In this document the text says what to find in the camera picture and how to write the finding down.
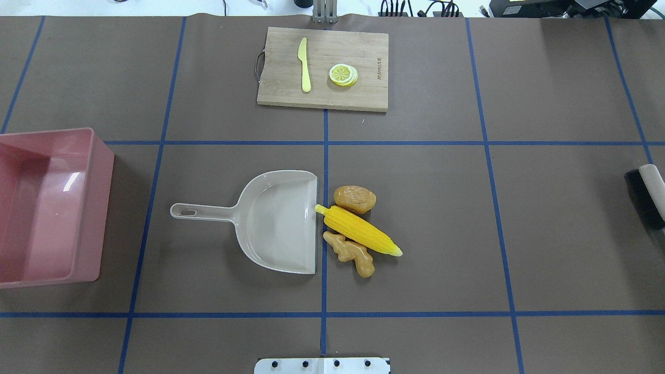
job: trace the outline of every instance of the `yellow corn cob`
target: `yellow corn cob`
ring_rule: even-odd
[[[354,242],[382,254],[397,257],[402,255],[402,250],[392,242],[390,237],[348,210],[337,205],[328,209],[318,204],[314,209],[325,216],[323,222],[328,227]]]

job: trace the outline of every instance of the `white bracket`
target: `white bracket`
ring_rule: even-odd
[[[337,0],[314,0],[314,23],[337,23]]]
[[[254,374],[390,374],[390,359],[381,357],[326,357],[260,359]]]

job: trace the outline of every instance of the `knife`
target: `knife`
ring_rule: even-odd
[[[298,48],[298,60],[303,63],[303,91],[308,93],[312,89],[309,81],[309,70],[307,68],[307,38],[303,38]]]

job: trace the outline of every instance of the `pink bin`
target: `pink bin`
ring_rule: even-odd
[[[113,158],[91,128],[0,135],[0,288],[97,279]]]

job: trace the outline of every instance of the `cutting board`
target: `cutting board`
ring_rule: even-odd
[[[307,38],[307,65],[312,82],[301,88],[298,47]],[[358,71],[358,81],[340,87],[328,77],[338,63]],[[269,27],[265,64],[257,102],[263,105],[388,111],[388,34]]]

